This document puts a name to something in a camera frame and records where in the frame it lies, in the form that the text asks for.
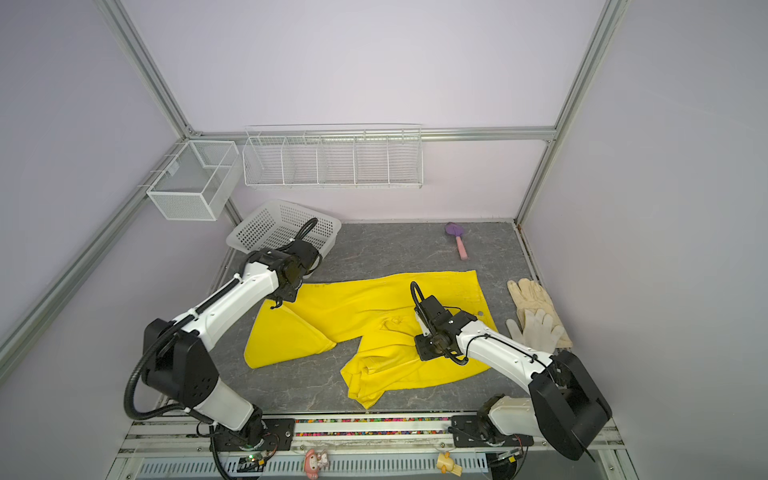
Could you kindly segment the pink plush figure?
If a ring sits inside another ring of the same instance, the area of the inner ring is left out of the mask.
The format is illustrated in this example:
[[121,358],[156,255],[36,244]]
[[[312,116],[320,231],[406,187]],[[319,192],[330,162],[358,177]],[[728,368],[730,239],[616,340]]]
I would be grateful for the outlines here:
[[309,480],[318,480],[320,472],[330,465],[328,453],[324,450],[311,449],[305,454],[304,472]]

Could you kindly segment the white cotton work glove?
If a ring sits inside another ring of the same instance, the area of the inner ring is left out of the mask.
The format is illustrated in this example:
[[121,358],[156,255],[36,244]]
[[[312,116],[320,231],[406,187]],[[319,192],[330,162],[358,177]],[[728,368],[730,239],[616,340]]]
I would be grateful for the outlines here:
[[533,350],[554,353],[558,342],[565,335],[565,328],[556,324],[554,317],[543,309],[525,310],[523,320],[523,327],[513,319],[506,321],[511,338]]

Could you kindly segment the yellow duck figure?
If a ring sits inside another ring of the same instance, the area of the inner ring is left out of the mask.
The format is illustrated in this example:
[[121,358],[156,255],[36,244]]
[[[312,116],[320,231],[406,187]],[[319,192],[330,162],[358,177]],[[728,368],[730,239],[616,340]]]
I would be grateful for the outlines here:
[[436,468],[442,474],[452,474],[461,477],[463,467],[451,456],[449,452],[440,452],[436,460]]

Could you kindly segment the white plastic laundry basket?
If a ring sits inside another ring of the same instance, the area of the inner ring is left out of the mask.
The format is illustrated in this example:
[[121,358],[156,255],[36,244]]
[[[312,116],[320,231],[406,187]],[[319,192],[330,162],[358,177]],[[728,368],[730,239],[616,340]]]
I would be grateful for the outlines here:
[[300,228],[312,218],[317,224],[304,237],[322,256],[335,245],[342,228],[339,219],[287,201],[271,200],[246,217],[227,236],[226,244],[242,253],[262,248],[277,248],[287,244]]

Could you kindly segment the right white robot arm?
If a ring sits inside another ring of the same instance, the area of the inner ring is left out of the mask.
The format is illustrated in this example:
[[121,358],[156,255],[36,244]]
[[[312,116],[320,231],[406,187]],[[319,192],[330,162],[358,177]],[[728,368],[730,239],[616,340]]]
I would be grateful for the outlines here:
[[569,351],[548,353],[506,337],[458,310],[450,312],[435,296],[410,283],[414,311],[422,333],[414,337],[421,361],[446,358],[459,366],[476,360],[525,389],[535,426],[524,428],[513,399],[492,398],[476,415],[473,437],[488,445],[520,434],[541,434],[548,445],[578,460],[612,418],[612,410],[582,361]]

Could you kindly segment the green circuit board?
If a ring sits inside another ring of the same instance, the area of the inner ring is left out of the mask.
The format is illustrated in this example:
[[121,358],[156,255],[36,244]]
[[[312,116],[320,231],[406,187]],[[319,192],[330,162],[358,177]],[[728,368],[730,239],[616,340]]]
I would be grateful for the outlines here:
[[237,473],[261,473],[267,461],[262,457],[247,456],[238,460]]

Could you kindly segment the purple pink toy spoon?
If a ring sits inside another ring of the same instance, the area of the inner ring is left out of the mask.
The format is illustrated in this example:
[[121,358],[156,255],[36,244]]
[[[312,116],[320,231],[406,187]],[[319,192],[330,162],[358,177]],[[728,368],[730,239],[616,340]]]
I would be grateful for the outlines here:
[[460,259],[462,261],[467,261],[468,253],[462,239],[462,236],[464,234],[463,227],[454,222],[449,222],[445,225],[445,232],[455,239],[456,247],[457,247],[457,251]]

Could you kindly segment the small white mesh wall basket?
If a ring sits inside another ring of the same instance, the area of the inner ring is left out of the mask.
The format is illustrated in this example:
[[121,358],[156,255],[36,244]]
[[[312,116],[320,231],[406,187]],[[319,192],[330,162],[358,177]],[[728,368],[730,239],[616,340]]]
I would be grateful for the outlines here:
[[233,141],[190,140],[171,157],[147,190],[171,221],[215,221],[242,176]]

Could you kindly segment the beige leather work glove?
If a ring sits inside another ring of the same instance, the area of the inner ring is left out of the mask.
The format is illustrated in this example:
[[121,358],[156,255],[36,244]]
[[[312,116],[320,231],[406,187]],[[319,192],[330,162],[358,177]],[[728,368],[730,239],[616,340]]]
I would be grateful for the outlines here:
[[[519,281],[508,281],[507,288],[516,307],[517,319],[515,321],[520,327],[524,326],[524,311],[536,311],[538,309],[543,309],[546,313],[552,315],[555,323],[564,327],[551,297],[538,282],[523,278]],[[572,347],[573,342],[565,331],[565,335],[558,342],[557,349],[571,349]]]

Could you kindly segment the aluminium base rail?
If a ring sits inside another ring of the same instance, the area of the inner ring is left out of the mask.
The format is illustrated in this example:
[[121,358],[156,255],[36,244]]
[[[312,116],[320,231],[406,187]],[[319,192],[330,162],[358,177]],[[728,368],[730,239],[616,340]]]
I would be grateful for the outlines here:
[[[571,461],[538,434],[517,435],[488,445],[473,413],[381,415],[269,415],[267,437],[256,448],[239,448],[233,437],[208,434],[205,426],[179,415],[134,423],[108,473],[110,479],[304,479],[305,454],[328,453],[322,479],[366,477],[448,479],[584,478],[634,479],[637,474],[613,423],[598,434],[588,453]],[[457,477],[436,468],[440,452],[463,467]],[[237,473],[241,457],[267,463],[261,473]]]

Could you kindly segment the yellow trousers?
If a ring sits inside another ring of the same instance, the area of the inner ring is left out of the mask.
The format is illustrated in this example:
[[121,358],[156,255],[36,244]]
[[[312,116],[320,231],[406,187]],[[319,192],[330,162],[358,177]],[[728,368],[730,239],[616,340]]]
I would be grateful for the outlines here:
[[490,329],[496,327],[474,271],[305,284],[293,303],[277,307],[271,300],[263,302],[244,359],[250,368],[258,369],[319,355],[357,339],[357,353],[340,374],[349,398],[366,409],[388,391],[439,386],[487,371],[476,360],[465,366],[446,358],[420,360],[414,338],[422,330],[410,294],[412,282],[451,310],[465,310]]

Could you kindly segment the aluminium frame profile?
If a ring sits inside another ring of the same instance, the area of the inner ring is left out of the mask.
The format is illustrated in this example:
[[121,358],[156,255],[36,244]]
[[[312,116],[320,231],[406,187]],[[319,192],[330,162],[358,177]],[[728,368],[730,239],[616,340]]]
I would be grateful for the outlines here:
[[[540,186],[543,169],[554,155],[554,143],[563,138],[568,122],[575,115],[576,108],[598,70],[607,45],[612,39],[620,20],[629,3],[627,1],[607,1],[598,17],[595,31],[591,36],[587,52],[577,71],[576,78],[566,96],[563,109],[553,126],[546,127],[462,127],[462,128],[423,128],[420,130],[424,142],[458,141],[512,141],[541,140],[548,143],[540,166],[535,171],[532,184],[524,196],[520,212],[523,218],[533,202]],[[189,140],[241,140],[243,134],[232,132],[197,132],[188,122],[167,82],[163,79],[157,65],[152,60],[146,45],[140,38],[135,25],[128,18],[127,11],[120,1],[97,1],[99,13],[106,21],[113,36],[118,41],[128,60],[139,73],[140,79],[148,88],[151,96],[159,104],[161,112],[170,121],[171,127],[180,135],[180,139],[164,154],[148,174],[151,182],[159,178],[158,170],[170,163],[170,156],[180,150]],[[114,245],[126,233],[141,209],[148,202],[148,189],[136,188],[97,230],[81,251],[51,281],[47,290],[31,305],[6,336],[1,345],[1,382],[6,383],[25,357],[34,348],[46,330],[71,299],[76,295],[92,272],[104,260]]]

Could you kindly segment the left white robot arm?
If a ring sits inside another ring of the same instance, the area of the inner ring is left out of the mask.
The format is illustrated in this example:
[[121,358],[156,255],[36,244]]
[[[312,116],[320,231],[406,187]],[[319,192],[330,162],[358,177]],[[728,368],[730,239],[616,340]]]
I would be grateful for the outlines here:
[[260,446],[266,436],[262,411],[230,388],[210,355],[223,335],[254,305],[279,308],[296,301],[306,276],[321,264],[307,241],[318,221],[306,221],[287,244],[250,253],[240,270],[199,305],[171,321],[156,319],[144,331],[143,353],[123,396],[134,421],[183,411],[228,433],[237,447]]

